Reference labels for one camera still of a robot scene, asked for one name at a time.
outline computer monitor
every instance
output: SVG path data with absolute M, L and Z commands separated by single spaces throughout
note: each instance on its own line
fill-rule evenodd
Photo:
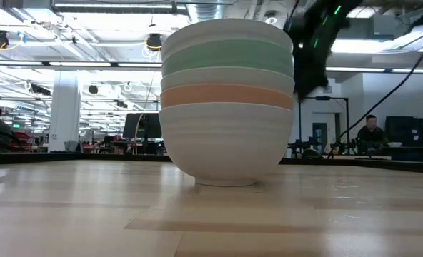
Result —
M 137 122 L 141 114 L 127 114 L 123 137 L 134 138 Z M 139 122 L 137 138 L 161 138 L 161 124 L 158 114 L 143 114 Z

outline stack of bowls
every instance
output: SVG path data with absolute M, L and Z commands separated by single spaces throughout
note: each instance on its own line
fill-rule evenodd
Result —
M 196 182 L 247 186 L 277 168 L 292 127 L 291 39 L 260 21 L 185 27 L 162 47 L 167 153 Z

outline white column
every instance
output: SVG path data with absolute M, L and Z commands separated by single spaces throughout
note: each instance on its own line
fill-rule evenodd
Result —
M 64 142 L 78 141 L 81 85 L 76 71 L 56 71 L 48 152 L 63 151 Z

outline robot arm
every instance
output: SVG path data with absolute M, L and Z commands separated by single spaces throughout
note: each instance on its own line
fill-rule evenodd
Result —
M 363 0 L 318 0 L 300 19 L 289 17 L 283 30 L 291 37 L 294 56 L 294 92 L 302 101 L 316 87 L 328 85 L 327 57 L 347 15 Z

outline table surface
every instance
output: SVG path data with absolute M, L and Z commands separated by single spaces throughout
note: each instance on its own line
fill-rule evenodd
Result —
M 423 174 L 279 166 L 194 185 L 172 163 L 0 166 L 0 257 L 423 257 Z

